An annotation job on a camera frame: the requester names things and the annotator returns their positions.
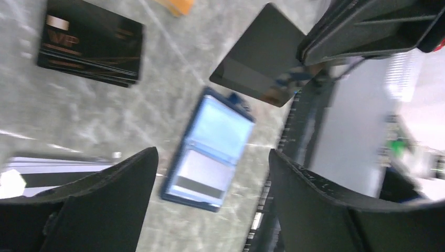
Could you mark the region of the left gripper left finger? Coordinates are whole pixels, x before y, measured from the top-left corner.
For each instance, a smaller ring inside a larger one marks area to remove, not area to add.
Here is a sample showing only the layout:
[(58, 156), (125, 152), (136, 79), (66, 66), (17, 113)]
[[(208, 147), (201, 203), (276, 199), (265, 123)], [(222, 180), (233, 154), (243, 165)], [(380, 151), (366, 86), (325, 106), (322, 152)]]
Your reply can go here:
[(150, 147), (72, 183), (1, 200), (1, 251), (135, 251), (158, 167)]

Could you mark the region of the black credit card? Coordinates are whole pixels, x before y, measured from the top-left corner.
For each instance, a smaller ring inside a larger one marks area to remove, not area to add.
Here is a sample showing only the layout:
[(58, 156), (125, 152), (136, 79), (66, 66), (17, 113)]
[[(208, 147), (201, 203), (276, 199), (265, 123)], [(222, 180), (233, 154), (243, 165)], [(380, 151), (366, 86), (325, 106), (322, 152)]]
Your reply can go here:
[(209, 80), (276, 107), (285, 105), (325, 64), (305, 66), (296, 57), (305, 38), (274, 3), (267, 3), (219, 63)]

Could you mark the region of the silver card stack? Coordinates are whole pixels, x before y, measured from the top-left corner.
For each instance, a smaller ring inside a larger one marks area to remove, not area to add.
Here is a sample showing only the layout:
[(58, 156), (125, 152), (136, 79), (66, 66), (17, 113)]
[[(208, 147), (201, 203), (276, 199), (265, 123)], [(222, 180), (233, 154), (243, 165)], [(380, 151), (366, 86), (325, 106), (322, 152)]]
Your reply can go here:
[(1, 161), (1, 199), (32, 197), (113, 164), (109, 159), (79, 153), (14, 152)]

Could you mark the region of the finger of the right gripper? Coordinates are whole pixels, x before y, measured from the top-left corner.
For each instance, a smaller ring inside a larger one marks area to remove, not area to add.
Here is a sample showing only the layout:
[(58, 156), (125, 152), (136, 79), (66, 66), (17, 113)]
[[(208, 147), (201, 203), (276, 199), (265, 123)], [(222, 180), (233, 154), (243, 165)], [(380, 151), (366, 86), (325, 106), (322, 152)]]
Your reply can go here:
[(296, 57), (315, 65), (347, 57), (433, 51), (444, 39), (444, 1), (331, 1)]

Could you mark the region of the blue leather card holder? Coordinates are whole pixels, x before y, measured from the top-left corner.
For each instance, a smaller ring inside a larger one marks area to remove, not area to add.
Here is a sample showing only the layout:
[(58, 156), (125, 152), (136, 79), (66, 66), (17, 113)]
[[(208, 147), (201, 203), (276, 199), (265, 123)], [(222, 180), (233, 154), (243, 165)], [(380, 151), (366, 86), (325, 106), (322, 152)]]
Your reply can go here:
[(205, 87), (173, 157), (169, 172), (161, 187), (160, 198), (210, 212), (219, 211), (224, 201), (221, 205), (197, 202), (187, 197), (169, 194), (167, 189), (187, 150), (195, 150), (220, 163), (233, 165), (236, 172), (237, 164), (243, 155), (255, 122), (254, 117), (247, 110), (232, 103), (213, 88)]

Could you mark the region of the black card stack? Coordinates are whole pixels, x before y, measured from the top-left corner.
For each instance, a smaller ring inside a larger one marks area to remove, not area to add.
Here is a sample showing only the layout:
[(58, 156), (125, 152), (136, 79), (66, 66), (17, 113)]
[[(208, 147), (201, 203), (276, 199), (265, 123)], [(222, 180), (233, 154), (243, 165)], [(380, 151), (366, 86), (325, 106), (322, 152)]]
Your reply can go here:
[(140, 79), (144, 30), (86, 1), (47, 1), (36, 64), (128, 88)]

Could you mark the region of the orange card stack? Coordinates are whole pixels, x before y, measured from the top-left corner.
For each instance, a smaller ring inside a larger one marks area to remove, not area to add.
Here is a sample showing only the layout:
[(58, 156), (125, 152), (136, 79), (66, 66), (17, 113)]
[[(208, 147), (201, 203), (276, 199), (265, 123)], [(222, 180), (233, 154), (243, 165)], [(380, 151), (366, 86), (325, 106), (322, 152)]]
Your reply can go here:
[(195, 0), (155, 0), (164, 6), (175, 17), (186, 16), (189, 14)]

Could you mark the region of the silver credit card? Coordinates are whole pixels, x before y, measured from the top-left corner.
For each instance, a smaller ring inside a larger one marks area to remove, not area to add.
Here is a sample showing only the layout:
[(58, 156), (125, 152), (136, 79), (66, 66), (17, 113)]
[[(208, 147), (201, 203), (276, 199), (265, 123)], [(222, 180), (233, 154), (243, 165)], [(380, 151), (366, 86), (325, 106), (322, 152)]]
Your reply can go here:
[(233, 165), (220, 163), (195, 150), (187, 150), (167, 192), (197, 202), (221, 205), (234, 173)]

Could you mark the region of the black base frame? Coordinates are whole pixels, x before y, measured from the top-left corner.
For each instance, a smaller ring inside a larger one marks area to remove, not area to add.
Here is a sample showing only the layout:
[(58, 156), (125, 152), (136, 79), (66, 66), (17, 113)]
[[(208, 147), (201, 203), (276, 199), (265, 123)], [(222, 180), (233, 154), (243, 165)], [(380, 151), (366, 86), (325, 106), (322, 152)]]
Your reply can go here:
[[(293, 160), (298, 157), (299, 148), (302, 145), (310, 118), (315, 116), (316, 104), (320, 94), (325, 90), (324, 85), (329, 85), (331, 80), (329, 70), (321, 70), (293, 97), (279, 141), (275, 146), (278, 151), (283, 152)], [(277, 242), (280, 227), (271, 187), (271, 176), (268, 174), (243, 251), (274, 250), (270, 248), (270, 244)]]

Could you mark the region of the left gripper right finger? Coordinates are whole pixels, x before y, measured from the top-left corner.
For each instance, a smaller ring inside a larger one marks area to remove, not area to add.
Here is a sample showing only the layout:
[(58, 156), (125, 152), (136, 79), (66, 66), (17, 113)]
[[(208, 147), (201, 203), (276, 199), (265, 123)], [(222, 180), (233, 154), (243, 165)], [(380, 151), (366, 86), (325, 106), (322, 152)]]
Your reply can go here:
[(349, 190), (272, 149), (286, 251), (444, 251), (444, 202), (403, 204)]

